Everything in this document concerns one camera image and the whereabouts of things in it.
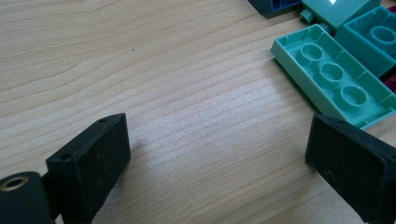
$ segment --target plastic toy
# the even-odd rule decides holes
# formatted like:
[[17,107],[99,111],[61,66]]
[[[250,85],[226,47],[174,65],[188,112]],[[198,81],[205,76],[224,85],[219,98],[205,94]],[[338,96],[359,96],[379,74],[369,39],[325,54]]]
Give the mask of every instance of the plastic toy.
[[277,38],[271,51],[324,115],[365,129],[396,114],[396,95],[319,25]]
[[384,7],[344,24],[335,40],[376,77],[396,67],[396,15]]
[[380,0],[303,0],[301,12],[304,21],[314,19],[329,33],[336,33],[341,26],[359,15],[378,7]]
[[339,119],[314,115],[306,162],[370,223],[396,218],[396,148]]
[[40,178],[0,180],[0,223],[91,223],[131,158],[125,114],[99,119],[47,159]]
[[248,0],[260,14],[276,12],[301,3],[301,0]]
[[393,76],[388,77],[385,81],[384,84],[394,93],[396,93],[396,72]]

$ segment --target lego stud hole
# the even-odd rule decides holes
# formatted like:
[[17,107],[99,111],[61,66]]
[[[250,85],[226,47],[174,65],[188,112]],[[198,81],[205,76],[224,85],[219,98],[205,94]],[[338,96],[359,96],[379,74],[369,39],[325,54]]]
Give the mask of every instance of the lego stud hole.
[[67,161],[67,160],[70,160],[72,157],[73,157],[72,154],[67,153],[67,154],[62,155],[61,159],[64,160],[64,161]]
[[312,68],[318,66],[323,57],[323,50],[315,44],[303,45],[297,52],[296,61],[303,67]]
[[361,87],[346,86],[335,95],[334,101],[341,109],[353,112],[366,104],[367,94]]
[[396,33],[385,26],[376,26],[370,30],[368,39],[381,49],[388,49],[396,43]]
[[322,88],[332,89],[338,86],[344,77],[344,69],[335,63],[323,64],[314,75],[314,80]]
[[18,176],[18,177],[12,178],[12,179],[8,180],[6,183],[4,183],[0,187],[0,190],[10,191],[10,190],[18,189],[18,188],[22,187],[28,180],[29,180],[29,178],[26,176]]
[[396,40],[396,34],[385,26],[376,26],[371,30],[372,36],[383,41],[393,43]]

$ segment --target hole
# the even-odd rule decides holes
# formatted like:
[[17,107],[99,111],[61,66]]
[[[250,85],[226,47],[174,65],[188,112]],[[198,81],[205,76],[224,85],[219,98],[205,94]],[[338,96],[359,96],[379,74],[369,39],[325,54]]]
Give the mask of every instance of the hole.
[[314,74],[314,80],[322,88],[332,89],[338,86],[344,76],[344,70],[338,64],[325,63],[318,73]]
[[385,26],[376,26],[371,30],[374,38],[385,43],[393,43],[396,41],[396,34]]
[[321,74],[330,81],[339,81],[343,78],[343,69],[335,63],[325,63],[320,67]]
[[313,44],[304,45],[301,48],[301,53],[309,60],[319,60],[323,56],[322,50]]
[[366,93],[359,87],[347,86],[342,89],[342,94],[351,105],[364,105],[367,102]]
[[23,186],[28,180],[29,180],[29,178],[26,176],[18,176],[18,177],[12,178],[12,179],[8,180],[6,183],[4,183],[0,187],[0,190],[10,191],[10,190],[18,189],[21,186]]
[[62,155],[61,159],[64,160],[64,161],[67,161],[67,160],[70,160],[72,157],[73,157],[72,154],[67,153],[67,154]]
[[303,45],[296,54],[296,61],[303,67],[312,68],[318,66],[323,57],[323,50],[315,44]]
[[280,0],[274,0],[272,5],[273,5],[273,9],[282,7]]

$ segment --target black rubber piece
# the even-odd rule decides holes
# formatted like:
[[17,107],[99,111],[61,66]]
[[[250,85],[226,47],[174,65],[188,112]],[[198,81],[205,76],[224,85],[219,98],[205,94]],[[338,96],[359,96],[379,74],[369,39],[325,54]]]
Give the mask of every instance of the black rubber piece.
[[49,212],[52,219],[56,219],[62,213],[62,201],[61,193],[59,192],[59,184],[55,183],[50,174],[46,173],[41,176],[44,190],[47,194],[47,200],[49,203]]
[[64,222],[91,223],[130,158],[125,114],[97,120],[50,156],[49,178],[57,185]]
[[396,218],[396,148],[339,119],[314,115],[306,162],[363,221]]
[[0,223],[53,223],[38,173],[23,172],[0,180]]

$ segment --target wooden table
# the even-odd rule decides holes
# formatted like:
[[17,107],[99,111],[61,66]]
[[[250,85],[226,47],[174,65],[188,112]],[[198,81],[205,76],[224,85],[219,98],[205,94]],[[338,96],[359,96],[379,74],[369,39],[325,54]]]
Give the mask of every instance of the wooden table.
[[[246,0],[3,0],[0,176],[125,112],[132,158],[94,223],[362,223],[304,163],[315,109],[270,52],[305,26]],[[396,116],[367,132],[395,147]]]

